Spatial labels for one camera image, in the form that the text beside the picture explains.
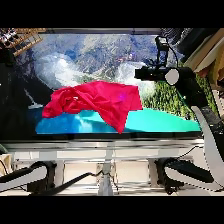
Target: display screen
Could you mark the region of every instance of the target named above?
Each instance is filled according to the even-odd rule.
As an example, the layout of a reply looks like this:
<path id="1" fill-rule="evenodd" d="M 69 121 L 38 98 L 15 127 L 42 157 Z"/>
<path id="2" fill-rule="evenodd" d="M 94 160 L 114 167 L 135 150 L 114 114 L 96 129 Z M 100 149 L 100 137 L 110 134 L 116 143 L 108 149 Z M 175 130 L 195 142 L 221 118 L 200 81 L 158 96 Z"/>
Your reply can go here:
<path id="1" fill-rule="evenodd" d="M 44 139 L 71 135 L 138 133 L 162 137 L 166 133 L 200 133 L 194 114 L 180 100 L 175 87 L 164 82 L 134 78 L 135 69 L 156 60 L 155 36 L 128 34 L 42 34 L 43 40 L 16 56 L 16 64 L 1 64 L 1 140 Z M 170 51 L 168 65 L 176 61 Z M 197 77 L 209 105 L 217 111 L 206 79 Z M 118 134 L 98 112 L 82 110 L 43 118 L 42 111 L 51 94 L 62 87 L 92 81 L 138 86 L 143 110 L 128 114 L 124 132 Z"/>

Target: landscape image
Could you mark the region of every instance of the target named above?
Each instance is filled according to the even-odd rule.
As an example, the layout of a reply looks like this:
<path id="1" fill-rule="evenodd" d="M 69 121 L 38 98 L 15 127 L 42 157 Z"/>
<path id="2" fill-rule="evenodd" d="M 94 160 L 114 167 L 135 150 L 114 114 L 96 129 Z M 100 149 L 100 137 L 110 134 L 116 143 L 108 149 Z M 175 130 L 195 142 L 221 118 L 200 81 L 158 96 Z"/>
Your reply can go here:
<path id="1" fill-rule="evenodd" d="M 137 85 L 142 111 L 129 112 L 124 132 L 200 131 L 192 111 L 175 87 L 134 78 L 135 69 L 155 60 L 155 36 L 128 34 L 42 34 L 43 41 L 16 58 L 14 68 L 26 98 L 27 117 L 37 134 L 116 133 L 95 111 L 42 118 L 54 90 L 104 80 Z M 175 66 L 170 51 L 168 65 Z M 206 79 L 197 77 L 209 105 L 217 113 Z"/>

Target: crumpled red fabric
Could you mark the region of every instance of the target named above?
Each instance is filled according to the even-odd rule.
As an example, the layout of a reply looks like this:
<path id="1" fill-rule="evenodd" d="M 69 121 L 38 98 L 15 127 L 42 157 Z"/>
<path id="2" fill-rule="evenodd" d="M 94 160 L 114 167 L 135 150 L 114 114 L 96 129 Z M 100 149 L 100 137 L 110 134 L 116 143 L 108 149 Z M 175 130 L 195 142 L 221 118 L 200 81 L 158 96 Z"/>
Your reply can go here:
<path id="1" fill-rule="evenodd" d="M 63 112 L 77 114 L 81 110 L 97 111 L 108 125 L 122 133 L 128 112 L 142 110 L 138 87 L 105 81 L 63 87 L 51 95 L 42 116 L 52 118 Z"/>

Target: red cloth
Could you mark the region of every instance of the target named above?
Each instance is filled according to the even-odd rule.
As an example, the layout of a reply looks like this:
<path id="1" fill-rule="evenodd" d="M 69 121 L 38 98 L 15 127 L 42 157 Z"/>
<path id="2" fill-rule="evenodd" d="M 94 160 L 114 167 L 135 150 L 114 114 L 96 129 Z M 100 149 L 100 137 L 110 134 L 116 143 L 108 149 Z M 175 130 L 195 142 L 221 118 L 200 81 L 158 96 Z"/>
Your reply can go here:
<path id="1" fill-rule="evenodd" d="M 52 118 L 62 112 L 77 114 L 81 110 L 97 111 L 108 125 L 122 133 L 128 112 L 142 110 L 138 87 L 97 81 L 61 88 L 51 95 L 42 116 Z"/>

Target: turquoise water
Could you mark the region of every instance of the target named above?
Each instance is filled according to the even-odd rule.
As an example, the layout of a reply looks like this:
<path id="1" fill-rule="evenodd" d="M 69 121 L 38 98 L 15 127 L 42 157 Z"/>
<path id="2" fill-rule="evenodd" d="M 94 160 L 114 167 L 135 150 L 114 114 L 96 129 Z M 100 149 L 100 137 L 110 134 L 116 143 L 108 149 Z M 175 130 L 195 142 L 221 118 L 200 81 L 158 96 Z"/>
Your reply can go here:
<path id="1" fill-rule="evenodd" d="M 116 133 L 94 111 L 82 111 L 79 114 L 66 114 L 55 118 L 42 118 L 42 108 L 30 111 L 36 120 L 38 134 L 70 133 Z M 200 131 L 197 122 L 181 117 L 144 108 L 142 111 L 129 112 L 124 132 L 189 132 Z"/>

